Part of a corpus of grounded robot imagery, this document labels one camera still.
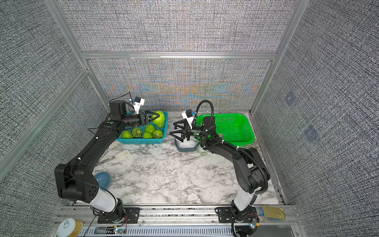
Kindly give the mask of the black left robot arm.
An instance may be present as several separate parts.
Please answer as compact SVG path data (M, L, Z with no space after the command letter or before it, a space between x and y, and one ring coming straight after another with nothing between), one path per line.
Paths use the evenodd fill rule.
M109 102L110 113L98 126L89 143L66 164L59 164L54 171L60 198L81 201L98 216L118 223L125 218L122 201L107 189L102 189L93 175L93 170L106 149L127 128L145 126L160 118L160 114L140 111L142 99L134 104L123 100Z

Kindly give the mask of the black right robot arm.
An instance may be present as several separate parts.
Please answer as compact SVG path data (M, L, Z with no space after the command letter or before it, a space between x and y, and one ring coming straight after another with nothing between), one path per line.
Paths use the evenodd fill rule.
M232 201L237 212L246 210L258 195L267 191L270 174L257 149L238 147L220 137L214 116L204 117L200 125L193 125L186 118L173 124L172 137L181 142L194 137L203 150L222 156L233 164L240 186Z

